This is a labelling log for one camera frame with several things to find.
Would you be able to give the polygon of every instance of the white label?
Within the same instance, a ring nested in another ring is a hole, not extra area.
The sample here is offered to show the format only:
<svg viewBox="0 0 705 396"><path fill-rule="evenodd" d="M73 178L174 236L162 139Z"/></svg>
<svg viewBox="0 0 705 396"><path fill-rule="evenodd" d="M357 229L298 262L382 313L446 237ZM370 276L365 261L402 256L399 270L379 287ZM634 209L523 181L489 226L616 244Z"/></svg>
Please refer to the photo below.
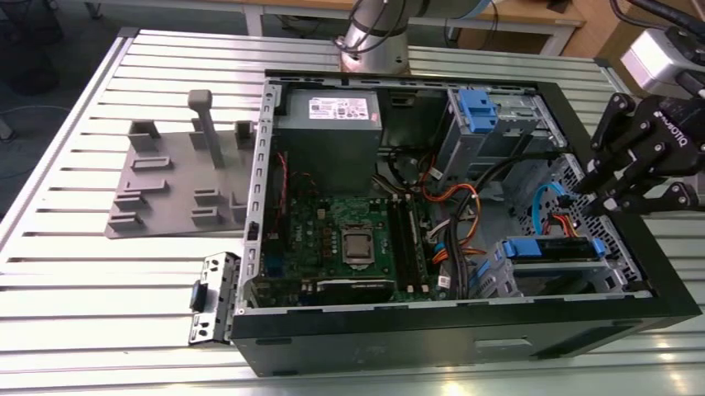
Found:
<svg viewBox="0 0 705 396"><path fill-rule="evenodd" d="M431 169L429 169L429 174L437 179L437 180L441 180L441 177L443 176L443 174L441 173L439 170L437 170L434 167Z"/></svg>
<svg viewBox="0 0 705 396"><path fill-rule="evenodd" d="M447 276L438 277L438 286L450 289L450 278Z"/></svg>
<svg viewBox="0 0 705 396"><path fill-rule="evenodd" d="M354 97L314 97L308 101L311 120L369 120L367 100Z"/></svg>

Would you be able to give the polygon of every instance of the power supply label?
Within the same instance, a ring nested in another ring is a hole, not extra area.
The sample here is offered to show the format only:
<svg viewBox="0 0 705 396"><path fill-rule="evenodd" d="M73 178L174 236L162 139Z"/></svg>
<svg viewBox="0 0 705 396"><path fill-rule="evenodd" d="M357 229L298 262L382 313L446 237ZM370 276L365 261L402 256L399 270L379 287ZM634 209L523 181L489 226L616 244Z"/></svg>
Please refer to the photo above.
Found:
<svg viewBox="0 0 705 396"><path fill-rule="evenodd" d="M314 97L308 101L311 120L369 120L367 100L355 97Z"/></svg>

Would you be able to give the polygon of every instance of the aluminum extrusion table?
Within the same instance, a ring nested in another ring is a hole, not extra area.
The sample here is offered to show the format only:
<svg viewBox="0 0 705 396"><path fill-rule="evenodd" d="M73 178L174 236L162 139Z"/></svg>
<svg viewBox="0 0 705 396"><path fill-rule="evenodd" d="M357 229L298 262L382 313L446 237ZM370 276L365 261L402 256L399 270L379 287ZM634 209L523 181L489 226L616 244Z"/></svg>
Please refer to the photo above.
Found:
<svg viewBox="0 0 705 396"><path fill-rule="evenodd" d="M414 73L553 81L589 130L624 90L588 59L411 48ZM215 94L216 123L255 120L264 68L337 70L327 41L142 31L120 37L0 226L0 393L693 394L705 389L705 317L584 356L457 368L259 379L235 348L188 348L188 300L203 256L238 252L236 234L102 236L131 119L191 129L191 89ZM648 219L705 304L705 223Z"/></svg>

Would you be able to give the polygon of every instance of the metal bracket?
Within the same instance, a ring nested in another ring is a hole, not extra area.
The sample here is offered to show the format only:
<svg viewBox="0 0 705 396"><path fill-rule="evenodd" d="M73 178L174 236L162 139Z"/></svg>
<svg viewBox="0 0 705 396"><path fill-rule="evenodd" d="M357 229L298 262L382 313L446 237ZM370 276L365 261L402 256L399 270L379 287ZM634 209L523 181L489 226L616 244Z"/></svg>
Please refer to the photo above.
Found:
<svg viewBox="0 0 705 396"><path fill-rule="evenodd" d="M230 344L240 257L230 252L208 256L194 283L190 308L194 311L188 344Z"/></svg>

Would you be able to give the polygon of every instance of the side panel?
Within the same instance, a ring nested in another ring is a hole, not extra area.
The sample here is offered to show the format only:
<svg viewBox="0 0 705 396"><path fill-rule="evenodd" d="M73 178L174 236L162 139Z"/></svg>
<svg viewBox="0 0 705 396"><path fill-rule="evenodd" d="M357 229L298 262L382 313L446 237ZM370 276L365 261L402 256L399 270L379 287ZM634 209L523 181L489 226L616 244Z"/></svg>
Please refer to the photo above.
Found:
<svg viewBox="0 0 705 396"><path fill-rule="evenodd" d="M552 358L630 332L628 324L593 321L248 338L236 346L258 375L303 375Z"/></svg>

